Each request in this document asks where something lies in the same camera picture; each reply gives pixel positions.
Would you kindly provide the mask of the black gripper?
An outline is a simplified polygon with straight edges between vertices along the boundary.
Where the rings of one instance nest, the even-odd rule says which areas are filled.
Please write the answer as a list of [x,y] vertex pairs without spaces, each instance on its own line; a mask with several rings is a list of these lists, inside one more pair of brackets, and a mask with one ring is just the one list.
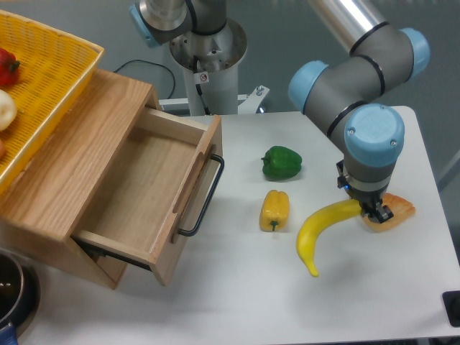
[[336,168],[339,174],[338,188],[344,189],[351,199],[358,201],[363,218],[373,216],[373,222],[383,224],[394,216],[382,201],[389,185],[389,178],[377,182],[357,180],[346,170],[343,160],[336,163]]

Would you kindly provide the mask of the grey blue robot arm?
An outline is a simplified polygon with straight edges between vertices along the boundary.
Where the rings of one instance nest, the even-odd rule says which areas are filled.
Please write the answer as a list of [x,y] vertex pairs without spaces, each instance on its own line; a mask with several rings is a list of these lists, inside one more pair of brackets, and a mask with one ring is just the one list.
[[[369,1],[312,1],[311,7],[349,54],[335,67],[315,60],[292,77],[288,95],[344,154],[338,185],[375,223],[392,218],[383,202],[404,144],[400,115],[377,99],[422,72],[430,60],[417,30],[394,29]],[[168,44],[183,69],[194,116],[235,114],[244,30],[225,1],[138,1],[129,13],[151,47]]]

